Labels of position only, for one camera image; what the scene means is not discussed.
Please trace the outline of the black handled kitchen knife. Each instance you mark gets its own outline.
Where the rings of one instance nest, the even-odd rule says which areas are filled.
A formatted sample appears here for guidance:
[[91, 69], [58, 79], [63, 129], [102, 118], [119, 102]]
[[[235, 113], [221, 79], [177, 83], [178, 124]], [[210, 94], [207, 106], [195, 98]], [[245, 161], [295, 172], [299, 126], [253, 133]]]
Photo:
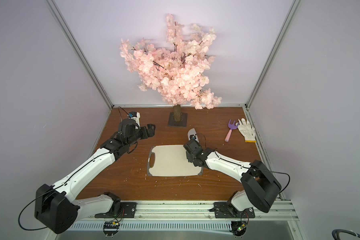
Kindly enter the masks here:
[[197, 141], [198, 143], [200, 142], [200, 141], [199, 141], [199, 137], [198, 137], [198, 135], [197, 135], [197, 132], [196, 132], [195, 128], [192, 128], [192, 129], [190, 129], [190, 130], [188, 131], [188, 140], [189, 140], [189, 141], [190, 141], [190, 140], [195, 140], [195, 141]]

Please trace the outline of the white grey cutting board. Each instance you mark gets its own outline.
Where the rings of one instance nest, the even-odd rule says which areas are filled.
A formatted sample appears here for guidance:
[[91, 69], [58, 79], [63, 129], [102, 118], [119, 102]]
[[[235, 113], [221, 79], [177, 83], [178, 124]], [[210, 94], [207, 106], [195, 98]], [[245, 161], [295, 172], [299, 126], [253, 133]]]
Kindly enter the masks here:
[[183, 145], [162, 145], [150, 150], [147, 175], [152, 177], [188, 177], [203, 174], [202, 167], [188, 162]]

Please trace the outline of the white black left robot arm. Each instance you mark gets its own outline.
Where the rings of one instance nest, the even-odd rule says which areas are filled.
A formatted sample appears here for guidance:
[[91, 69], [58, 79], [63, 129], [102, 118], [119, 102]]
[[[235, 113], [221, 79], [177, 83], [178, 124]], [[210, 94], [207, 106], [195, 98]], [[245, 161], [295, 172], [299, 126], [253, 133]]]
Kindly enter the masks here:
[[123, 119], [119, 129], [95, 153], [72, 173], [36, 191], [35, 218], [55, 234], [68, 230], [75, 222], [94, 215], [112, 218], [121, 213], [120, 198], [110, 192], [97, 197], [78, 200], [79, 193], [104, 169], [123, 155], [130, 154], [131, 146], [139, 140], [152, 138], [156, 126], [140, 126], [140, 114]]

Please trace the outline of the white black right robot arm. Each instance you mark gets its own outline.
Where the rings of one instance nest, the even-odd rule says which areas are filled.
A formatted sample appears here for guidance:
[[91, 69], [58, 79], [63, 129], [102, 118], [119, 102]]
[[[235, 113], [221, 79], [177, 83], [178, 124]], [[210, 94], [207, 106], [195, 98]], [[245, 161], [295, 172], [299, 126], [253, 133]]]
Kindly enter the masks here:
[[227, 201], [225, 211], [230, 215], [256, 208], [268, 213], [277, 196], [283, 191], [279, 181], [261, 161], [238, 161], [218, 153], [216, 150], [203, 149], [194, 139], [185, 145], [188, 162], [195, 167], [202, 167], [221, 172], [243, 185], [244, 190], [235, 192]]

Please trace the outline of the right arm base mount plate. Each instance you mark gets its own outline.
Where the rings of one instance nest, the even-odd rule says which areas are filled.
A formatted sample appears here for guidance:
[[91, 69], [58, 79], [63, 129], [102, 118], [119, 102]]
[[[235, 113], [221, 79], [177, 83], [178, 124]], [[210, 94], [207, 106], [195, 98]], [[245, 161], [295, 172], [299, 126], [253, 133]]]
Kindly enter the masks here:
[[209, 210], [209, 212], [214, 213], [215, 218], [217, 219], [254, 219], [256, 217], [253, 208], [239, 211], [227, 202], [214, 202], [213, 205], [214, 206]]

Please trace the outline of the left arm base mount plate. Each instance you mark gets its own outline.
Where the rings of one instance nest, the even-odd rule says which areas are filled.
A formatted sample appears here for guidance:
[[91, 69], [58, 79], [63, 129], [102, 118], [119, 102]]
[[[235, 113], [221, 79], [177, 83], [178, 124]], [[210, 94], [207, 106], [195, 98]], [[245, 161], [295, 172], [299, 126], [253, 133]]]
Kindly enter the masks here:
[[95, 218], [132, 219], [135, 217], [136, 208], [136, 202], [116, 202], [108, 212], [96, 214]]

